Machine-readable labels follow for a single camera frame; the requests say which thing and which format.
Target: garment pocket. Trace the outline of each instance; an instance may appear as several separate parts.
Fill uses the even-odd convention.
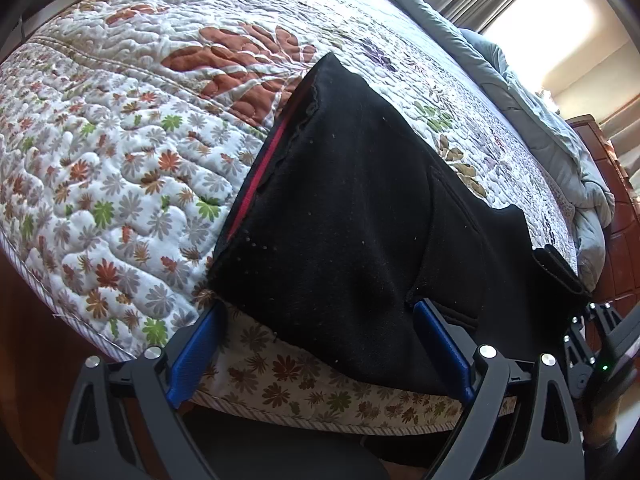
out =
[[[447,176],[430,169],[429,233],[407,300],[430,298],[447,321],[473,331],[486,297],[485,242],[457,182],[447,182]]]

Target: black garment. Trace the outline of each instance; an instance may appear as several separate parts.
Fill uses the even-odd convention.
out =
[[[520,209],[476,198],[332,54],[262,147],[210,281],[345,375],[429,394],[445,392],[414,333],[416,300],[521,360],[560,356],[568,319],[588,300],[555,249],[531,250]]]

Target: large orange leaf pattern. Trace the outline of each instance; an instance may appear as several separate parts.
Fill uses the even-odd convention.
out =
[[[295,35],[280,26],[275,34],[249,23],[239,23],[239,27],[245,34],[201,28],[201,37],[211,45],[176,50],[162,60],[162,65],[176,72],[220,70],[202,89],[201,96],[214,98],[239,119],[260,126],[286,104],[311,68],[317,50],[311,44],[301,46]]]

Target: white quilted bedspread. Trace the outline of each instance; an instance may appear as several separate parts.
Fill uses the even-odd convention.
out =
[[[518,134],[389,0],[85,0],[0,66],[0,242],[108,354],[139,355],[213,297],[210,254],[273,117],[333,52],[535,246],[575,269],[570,206]],[[401,161],[389,160],[401,168]],[[425,433],[457,403],[355,383],[229,307],[196,402],[308,428]]]

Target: sunlight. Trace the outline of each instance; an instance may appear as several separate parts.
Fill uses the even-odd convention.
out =
[[[585,0],[516,0],[484,32],[532,92],[589,36],[595,13]]]

